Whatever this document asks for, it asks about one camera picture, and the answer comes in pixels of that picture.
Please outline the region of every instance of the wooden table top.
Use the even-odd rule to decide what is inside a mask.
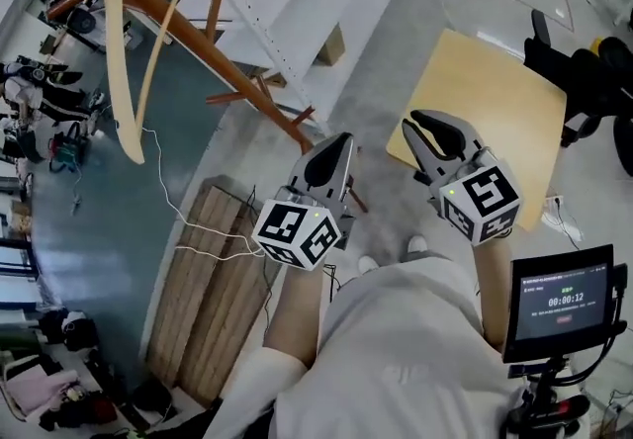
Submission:
[[[387,152],[417,168],[401,129],[412,110],[432,109],[468,121],[514,173],[523,194],[518,223],[529,230],[541,218],[560,148],[566,99],[563,91],[517,58],[444,30]]]

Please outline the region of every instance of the pink cloth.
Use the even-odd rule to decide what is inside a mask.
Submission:
[[[25,414],[47,403],[71,383],[78,380],[76,371],[47,376],[41,365],[18,374],[7,382],[7,392]]]

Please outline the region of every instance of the small screen display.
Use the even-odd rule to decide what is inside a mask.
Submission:
[[[522,278],[516,340],[601,324],[606,286],[606,265]]]

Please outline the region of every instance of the wooden pallet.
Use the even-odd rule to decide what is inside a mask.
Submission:
[[[205,181],[188,222],[248,237],[253,214],[242,201]],[[247,252],[241,238],[186,226],[179,245],[226,256]],[[147,352],[149,370],[201,404],[216,398],[272,286],[279,265],[238,256],[221,262],[178,249],[169,269]]]

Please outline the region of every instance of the wooden stand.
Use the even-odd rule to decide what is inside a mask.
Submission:
[[[167,0],[125,1],[141,9],[143,13],[158,23],[162,23],[168,14],[169,2]],[[313,147],[312,142],[299,130],[298,126],[279,111],[270,96],[252,84],[248,77],[213,45],[208,36],[196,29],[182,14],[177,11],[173,13],[167,26],[167,31],[213,68],[218,75],[234,88],[236,93],[251,102],[260,112],[295,140],[303,153],[308,152]],[[140,154],[140,162],[142,162],[142,153]],[[350,191],[350,194],[361,210],[367,212],[367,207],[358,199],[355,192]]]

